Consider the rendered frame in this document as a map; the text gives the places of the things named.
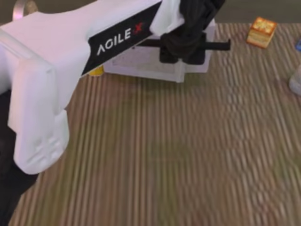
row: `orange box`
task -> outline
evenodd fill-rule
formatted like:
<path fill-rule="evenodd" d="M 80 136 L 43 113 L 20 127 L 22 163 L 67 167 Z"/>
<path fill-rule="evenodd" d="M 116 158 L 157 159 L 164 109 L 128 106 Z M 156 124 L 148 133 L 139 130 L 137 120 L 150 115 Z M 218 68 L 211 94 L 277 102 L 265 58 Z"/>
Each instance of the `orange box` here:
<path fill-rule="evenodd" d="M 246 42 L 260 48 L 268 47 L 274 36 L 277 23 L 257 17 L 251 26 Z"/>

